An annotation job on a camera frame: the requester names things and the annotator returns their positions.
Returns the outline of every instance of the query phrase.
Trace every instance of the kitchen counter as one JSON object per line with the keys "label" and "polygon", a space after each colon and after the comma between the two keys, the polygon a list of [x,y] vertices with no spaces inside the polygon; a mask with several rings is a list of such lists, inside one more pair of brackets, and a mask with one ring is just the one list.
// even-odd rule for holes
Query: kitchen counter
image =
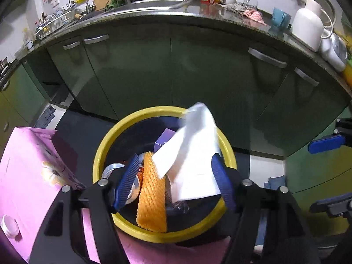
{"label": "kitchen counter", "polygon": [[[148,10],[136,11],[131,13],[116,14],[116,12],[100,13],[90,19],[87,19],[76,24],[66,26],[51,36],[45,38],[34,45],[33,51],[23,50],[18,59],[22,60],[28,54],[37,49],[52,45],[60,40],[72,37],[76,31],[88,28],[91,26],[99,26],[105,23],[142,23],[142,22],[170,22],[174,24],[188,24],[200,27],[209,27],[220,29],[234,34],[247,36],[261,41],[264,44],[271,45],[282,52],[291,52],[293,55],[299,51],[309,58],[312,62],[318,64],[325,69],[343,89],[352,97],[352,90],[340,75],[322,59],[317,53],[312,52],[289,33],[275,32],[270,26],[270,19],[265,19],[267,25],[254,22],[247,17],[235,14],[220,5],[201,4],[200,1],[193,0],[188,5],[178,9],[170,10]],[[10,70],[0,79],[0,87],[6,82],[11,75]]]}

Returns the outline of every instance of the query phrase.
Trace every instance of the pink towel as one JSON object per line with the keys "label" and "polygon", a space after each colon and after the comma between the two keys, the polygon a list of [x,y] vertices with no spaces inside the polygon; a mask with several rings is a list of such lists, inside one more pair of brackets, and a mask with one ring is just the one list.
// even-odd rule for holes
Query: pink towel
{"label": "pink towel", "polygon": [[266,25],[266,23],[264,23],[263,21],[262,14],[256,11],[255,9],[247,8],[247,10],[244,11],[243,15],[250,18],[253,21]]}
{"label": "pink towel", "polygon": [[[0,162],[0,217],[8,214],[17,221],[20,234],[9,241],[25,260],[61,185],[70,184],[74,189],[83,187],[57,153],[52,143],[55,132],[15,128]],[[65,148],[69,155],[75,155],[69,146]],[[99,262],[87,209],[83,211],[83,224],[89,256]],[[216,264],[221,262],[229,242],[224,239],[184,248],[144,242],[117,231],[131,264]]]}

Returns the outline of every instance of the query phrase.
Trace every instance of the blue gripper pad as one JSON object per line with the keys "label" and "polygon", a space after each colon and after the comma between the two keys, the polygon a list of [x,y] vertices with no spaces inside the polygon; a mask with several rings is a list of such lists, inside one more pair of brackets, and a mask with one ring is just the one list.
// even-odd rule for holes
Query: blue gripper pad
{"label": "blue gripper pad", "polygon": [[328,150],[340,148],[345,143],[342,135],[329,135],[319,140],[314,140],[308,145],[308,152],[311,154],[321,153]]}

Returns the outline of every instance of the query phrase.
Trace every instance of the white paper towel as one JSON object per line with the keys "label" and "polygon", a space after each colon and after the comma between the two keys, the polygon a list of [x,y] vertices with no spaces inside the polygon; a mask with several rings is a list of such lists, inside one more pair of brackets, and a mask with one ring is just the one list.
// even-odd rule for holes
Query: white paper towel
{"label": "white paper towel", "polygon": [[220,194],[211,160],[219,153],[214,118],[203,103],[188,108],[184,126],[154,155],[159,178],[170,180],[172,202]]}

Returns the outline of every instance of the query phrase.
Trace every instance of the cabinet handle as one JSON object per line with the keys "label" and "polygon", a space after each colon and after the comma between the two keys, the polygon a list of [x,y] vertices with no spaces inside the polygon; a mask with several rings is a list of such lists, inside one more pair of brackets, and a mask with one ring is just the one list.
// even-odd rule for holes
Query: cabinet handle
{"label": "cabinet handle", "polygon": [[254,57],[256,57],[257,59],[260,59],[261,61],[264,61],[264,62],[267,62],[267,63],[269,63],[269,64],[272,64],[272,65],[274,65],[274,66],[277,66],[278,68],[285,68],[286,66],[287,66],[287,63],[286,62],[284,62],[284,61],[279,61],[279,60],[277,60],[277,59],[275,59],[275,58],[272,58],[272,57],[270,57],[270,56],[268,56],[268,55],[266,55],[266,54],[263,54],[263,53],[261,53],[261,52],[258,52],[256,49],[254,49],[254,48],[249,48],[248,49],[248,52],[252,55],[252,56],[254,56]]}
{"label": "cabinet handle", "polygon": [[109,38],[109,35],[102,35],[102,36],[99,36],[96,38],[85,38],[84,43],[86,45],[95,44],[96,42],[101,42],[101,41],[107,40],[108,38]]}
{"label": "cabinet handle", "polygon": [[10,85],[10,80],[6,81],[6,83],[4,84],[4,86],[1,88],[1,91],[6,90],[9,85]]}
{"label": "cabinet handle", "polygon": [[312,77],[306,75],[302,70],[299,68],[295,68],[295,73],[297,73],[300,77],[302,77],[305,81],[308,81],[310,84],[312,84],[314,87],[317,87],[319,84],[319,81],[314,80]]}
{"label": "cabinet handle", "polygon": [[6,122],[5,126],[4,126],[4,132],[6,132],[9,128],[10,124],[8,122]]}
{"label": "cabinet handle", "polygon": [[64,50],[69,50],[69,49],[71,49],[71,48],[77,47],[77,46],[80,45],[80,44],[81,44],[80,41],[75,41],[73,44],[64,46]]}

